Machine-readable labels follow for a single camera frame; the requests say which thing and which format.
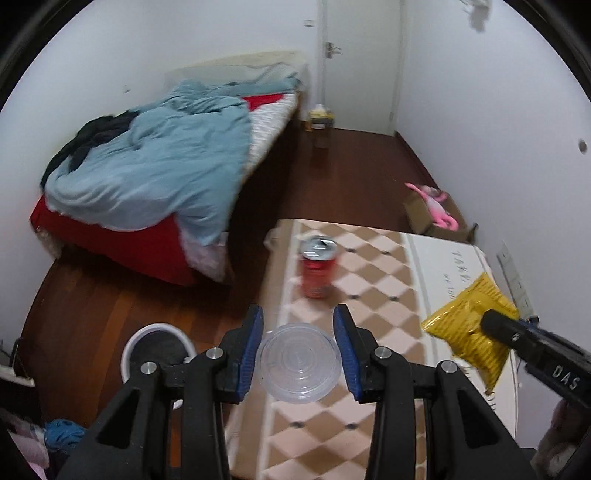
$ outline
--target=red can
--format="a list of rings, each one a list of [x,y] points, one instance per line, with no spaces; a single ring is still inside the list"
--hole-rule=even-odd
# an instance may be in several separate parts
[[[315,235],[302,242],[301,288],[306,297],[323,299],[330,293],[337,248],[329,236]]]

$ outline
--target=light blue blanket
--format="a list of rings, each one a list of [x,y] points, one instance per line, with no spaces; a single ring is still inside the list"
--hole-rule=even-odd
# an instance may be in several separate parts
[[[205,87],[187,80],[138,107],[127,132],[49,176],[47,206],[111,230],[141,230],[176,213],[181,229],[210,245],[226,229],[248,158],[248,95],[289,92],[294,79]]]

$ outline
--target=wall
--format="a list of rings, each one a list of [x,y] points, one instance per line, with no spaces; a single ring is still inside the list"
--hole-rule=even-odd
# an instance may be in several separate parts
[[[485,31],[457,0],[407,2],[398,130],[468,221],[500,278],[505,241],[542,326],[591,350],[591,104],[550,45],[501,0]],[[518,441],[535,446],[556,396],[520,375]]]
[[[47,45],[0,112],[0,338],[10,349],[53,259],[28,217],[49,159],[88,120],[153,99],[143,0],[95,0]]]
[[[168,70],[301,50],[316,101],[317,0],[95,0],[44,48],[0,112],[0,339],[10,349],[53,259],[28,223],[49,159],[88,120],[158,98]],[[304,20],[315,26],[305,27]]]
[[[167,0],[153,3],[158,23],[155,57],[172,70],[200,61],[272,50],[301,50],[310,65],[307,106],[318,89],[318,0]],[[313,20],[314,27],[305,27]]]

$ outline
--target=yellow bag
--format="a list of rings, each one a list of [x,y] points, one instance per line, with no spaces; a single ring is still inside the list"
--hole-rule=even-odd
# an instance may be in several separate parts
[[[480,321],[487,310],[496,310],[513,320],[519,318],[513,303],[483,273],[454,300],[421,323],[421,327],[445,340],[454,355],[476,367],[489,394],[501,376],[509,348],[489,339],[480,330]]]

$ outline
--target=transparent plastic lid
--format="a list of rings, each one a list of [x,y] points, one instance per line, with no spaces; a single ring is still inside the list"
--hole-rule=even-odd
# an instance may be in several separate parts
[[[310,403],[328,395],[342,372],[335,341],[307,323],[273,330],[256,353],[257,375],[277,400]]]

